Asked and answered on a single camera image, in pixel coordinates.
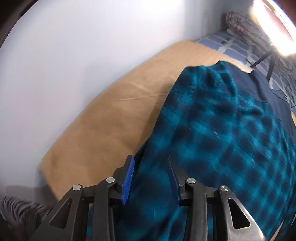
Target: metal pivot screw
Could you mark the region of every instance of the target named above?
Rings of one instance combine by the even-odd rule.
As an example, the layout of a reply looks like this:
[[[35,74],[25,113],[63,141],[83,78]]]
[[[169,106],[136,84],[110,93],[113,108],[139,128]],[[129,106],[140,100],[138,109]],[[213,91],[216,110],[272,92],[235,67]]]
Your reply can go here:
[[[223,191],[223,192],[227,192],[229,190],[229,187],[223,185],[220,187],[220,190]]]
[[[78,190],[81,189],[81,186],[79,184],[76,184],[72,188],[73,188],[74,191],[78,191]]]
[[[115,182],[115,178],[114,177],[108,177],[108,178],[106,178],[106,182],[113,183],[113,182]]]
[[[196,182],[196,180],[193,177],[190,177],[187,179],[187,182],[190,184],[194,184]]]

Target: navy cloth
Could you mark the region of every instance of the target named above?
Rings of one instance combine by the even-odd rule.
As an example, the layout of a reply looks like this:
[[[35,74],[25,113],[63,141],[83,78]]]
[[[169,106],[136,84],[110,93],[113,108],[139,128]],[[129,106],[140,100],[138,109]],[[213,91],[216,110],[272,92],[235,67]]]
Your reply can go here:
[[[206,186],[229,186],[268,239],[284,220],[280,240],[296,212],[295,131],[288,103],[260,72],[226,62],[185,68],[115,211],[116,239],[183,240],[187,207],[172,196],[170,157]]]

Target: white wall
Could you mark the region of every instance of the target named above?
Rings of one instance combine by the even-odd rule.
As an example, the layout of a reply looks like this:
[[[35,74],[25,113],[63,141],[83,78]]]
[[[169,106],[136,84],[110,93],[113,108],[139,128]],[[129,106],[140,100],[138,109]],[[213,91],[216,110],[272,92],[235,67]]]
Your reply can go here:
[[[249,13],[252,3],[253,0],[224,0],[223,8],[225,12]]]
[[[39,0],[0,49],[0,195],[45,185],[38,164],[97,94],[165,47],[218,31],[223,11],[220,0]]]

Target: bright light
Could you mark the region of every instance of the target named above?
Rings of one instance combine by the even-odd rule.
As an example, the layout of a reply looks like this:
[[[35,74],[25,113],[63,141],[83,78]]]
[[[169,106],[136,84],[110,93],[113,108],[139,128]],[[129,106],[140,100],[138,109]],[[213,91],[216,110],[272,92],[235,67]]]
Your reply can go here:
[[[274,14],[283,23],[292,39],[284,34],[279,28],[277,28],[276,24],[274,24],[274,20],[267,12],[265,4],[262,2],[262,0],[254,0],[253,11],[260,26],[282,55],[286,56],[296,53],[296,27],[275,2],[272,0],[267,1],[272,7],[274,7]]]

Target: tan cloth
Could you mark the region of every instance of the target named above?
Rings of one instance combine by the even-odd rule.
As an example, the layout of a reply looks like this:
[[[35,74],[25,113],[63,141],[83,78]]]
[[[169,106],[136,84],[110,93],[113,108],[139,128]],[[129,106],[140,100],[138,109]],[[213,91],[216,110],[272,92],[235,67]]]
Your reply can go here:
[[[150,136],[171,87],[186,66],[237,62],[192,41],[166,48],[99,94],[51,147],[41,170],[58,199],[74,185],[112,176]],[[244,66],[238,66],[248,72]]]

